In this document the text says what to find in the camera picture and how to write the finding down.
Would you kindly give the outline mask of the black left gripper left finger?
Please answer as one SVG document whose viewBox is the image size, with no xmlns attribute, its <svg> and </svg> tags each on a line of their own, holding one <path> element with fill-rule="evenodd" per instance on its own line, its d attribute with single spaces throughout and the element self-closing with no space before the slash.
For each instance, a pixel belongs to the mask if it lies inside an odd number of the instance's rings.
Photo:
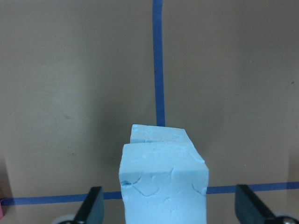
<svg viewBox="0 0 299 224">
<path fill-rule="evenodd" d="M 101 224 L 104 219 L 102 187 L 92 187 L 75 215 L 74 224 Z"/>
</svg>

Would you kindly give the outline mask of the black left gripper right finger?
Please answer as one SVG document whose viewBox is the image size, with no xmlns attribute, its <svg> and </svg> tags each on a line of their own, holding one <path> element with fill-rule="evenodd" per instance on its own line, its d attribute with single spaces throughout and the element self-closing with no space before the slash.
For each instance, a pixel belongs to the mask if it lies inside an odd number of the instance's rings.
<svg viewBox="0 0 299 224">
<path fill-rule="evenodd" d="M 275 224 L 277 217 L 250 189 L 248 185 L 236 185 L 235 215 L 241 224 Z"/>
</svg>

